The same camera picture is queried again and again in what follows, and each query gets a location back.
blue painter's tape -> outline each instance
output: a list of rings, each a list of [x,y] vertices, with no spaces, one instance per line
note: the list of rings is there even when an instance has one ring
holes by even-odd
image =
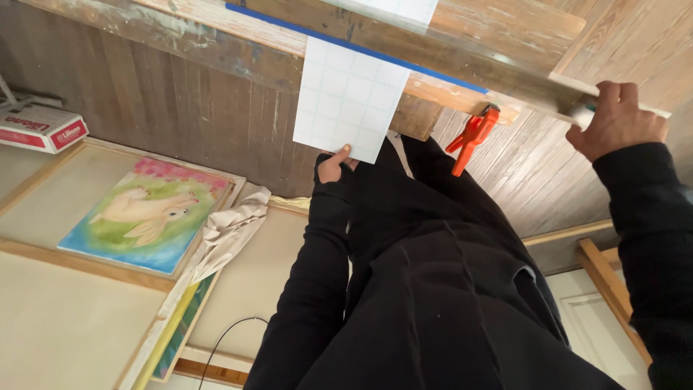
[[[240,12],[244,15],[254,17],[256,19],[264,20],[265,22],[269,22],[271,24],[276,24],[277,26],[280,26],[280,27],[288,28],[288,29],[296,31],[298,33],[303,33],[303,34],[309,35],[311,37],[316,37],[319,40],[323,40],[325,42],[330,42],[330,43],[339,45],[341,47],[345,47],[347,49],[357,51],[358,53],[363,53],[367,56],[377,58],[379,60],[387,61],[387,62],[393,63],[395,65],[400,65],[400,66],[405,67],[407,69],[417,71],[419,73],[423,73],[423,74],[427,74],[429,76],[433,76],[435,78],[439,78],[439,79],[447,81],[449,83],[459,85],[460,87],[464,87],[468,90],[481,92],[483,94],[486,94],[489,91],[485,88],[481,88],[477,85],[467,83],[466,81],[462,81],[458,78],[447,76],[447,75],[442,74],[438,71],[433,71],[431,69],[428,69],[428,68],[425,68],[425,67],[422,67],[422,66],[419,66],[416,64],[412,64],[411,62],[400,60],[398,58],[389,56],[387,54],[379,53],[375,50],[367,49],[363,46],[358,46],[357,44],[353,44],[351,42],[347,42],[347,41],[341,40],[339,38],[331,37],[330,35],[327,35],[327,34],[318,33],[317,31],[310,30],[309,28],[297,26],[296,24],[285,22],[281,19],[277,19],[276,17],[267,16],[267,15],[261,14],[257,11],[249,10],[249,9],[244,8],[242,6],[237,6],[237,5],[231,4],[231,3],[226,3],[226,8],[230,9],[232,11]]]

hand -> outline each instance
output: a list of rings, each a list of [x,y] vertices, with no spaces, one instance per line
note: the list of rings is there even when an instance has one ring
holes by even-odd
[[[349,168],[351,168],[352,171],[356,169],[356,165],[358,165],[358,160],[349,158],[351,146],[348,144],[344,145],[342,150],[338,151],[336,154],[326,151],[322,151],[322,153],[333,154],[332,157],[323,161],[317,167],[317,176],[322,184],[329,183],[331,181],[339,181],[341,179],[342,168],[340,167],[340,163],[345,163],[349,166]]]
[[[575,150],[594,162],[607,153],[647,142],[664,142],[667,120],[638,108],[638,86],[633,83],[597,84],[597,111],[587,130],[573,125],[565,138]]]

cardboard box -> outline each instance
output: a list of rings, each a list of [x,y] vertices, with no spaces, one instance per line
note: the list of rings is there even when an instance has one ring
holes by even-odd
[[[89,134],[81,115],[26,104],[0,110],[0,144],[58,154]]]

bunny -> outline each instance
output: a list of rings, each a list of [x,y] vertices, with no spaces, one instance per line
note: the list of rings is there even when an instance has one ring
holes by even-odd
[[[149,194],[143,186],[123,191],[91,219],[89,224],[101,219],[114,222],[142,221],[125,233],[124,237],[139,237],[134,246],[143,246],[154,241],[164,231],[168,222],[181,219],[188,214],[185,207],[200,202],[193,192],[153,201],[144,199]]]

white door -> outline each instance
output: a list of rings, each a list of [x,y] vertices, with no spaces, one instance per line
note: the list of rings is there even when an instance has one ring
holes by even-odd
[[[623,273],[617,271],[623,280]],[[627,390],[651,390],[647,366],[583,269],[546,278],[572,350]]]

